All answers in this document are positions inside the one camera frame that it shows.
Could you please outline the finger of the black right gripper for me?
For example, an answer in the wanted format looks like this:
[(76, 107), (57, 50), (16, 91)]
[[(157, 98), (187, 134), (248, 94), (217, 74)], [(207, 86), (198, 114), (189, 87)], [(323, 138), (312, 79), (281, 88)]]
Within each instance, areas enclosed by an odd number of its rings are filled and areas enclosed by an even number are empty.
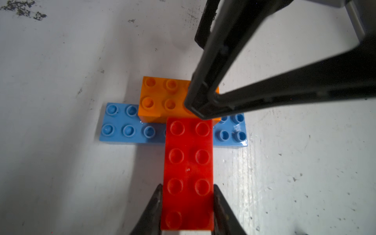
[(291, 1), (224, 1), (192, 76), (185, 107), (202, 120), (294, 104), (294, 72), (288, 71), (225, 94), (216, 89), (265, 18)]
[(214, 96), (206, 119), (284, 105), (376, 96), (376, 39), (353, 50)]

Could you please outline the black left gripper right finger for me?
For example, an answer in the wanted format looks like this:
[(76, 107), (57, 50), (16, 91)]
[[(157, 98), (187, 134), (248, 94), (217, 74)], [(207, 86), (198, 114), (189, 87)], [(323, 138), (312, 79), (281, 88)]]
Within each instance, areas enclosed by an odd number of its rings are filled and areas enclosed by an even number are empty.
[(219, 186), (214, 184), (214, 235), (247, 235), (234, 215)]

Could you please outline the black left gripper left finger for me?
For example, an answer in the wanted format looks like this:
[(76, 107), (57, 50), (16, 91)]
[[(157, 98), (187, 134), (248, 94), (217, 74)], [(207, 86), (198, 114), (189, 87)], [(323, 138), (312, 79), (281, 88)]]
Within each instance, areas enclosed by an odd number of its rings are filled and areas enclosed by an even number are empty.
[(156, 187), (149, 203), (130, 235), (161, 235), (163, 185)]

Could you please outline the red lego brick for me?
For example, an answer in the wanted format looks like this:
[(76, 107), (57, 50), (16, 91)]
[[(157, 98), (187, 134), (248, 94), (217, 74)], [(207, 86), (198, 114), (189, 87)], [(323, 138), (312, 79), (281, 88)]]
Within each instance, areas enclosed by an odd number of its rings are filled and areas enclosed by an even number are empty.
[(214, 229), (213, 125), (170, 117), (166, 124), (161, 229)]

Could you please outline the blue lego brick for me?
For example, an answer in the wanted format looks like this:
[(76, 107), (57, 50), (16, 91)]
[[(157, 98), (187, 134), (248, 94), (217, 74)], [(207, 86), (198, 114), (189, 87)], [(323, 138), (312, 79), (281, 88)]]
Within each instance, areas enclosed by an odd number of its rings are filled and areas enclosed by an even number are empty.
[[(99, 140), (107, 143), (163, 145), (166, 125), (142, 122), (135, 104), (108, 103)], [(213, 145), (248, 146), (244, 114), (222, 117), (213, 127)]]

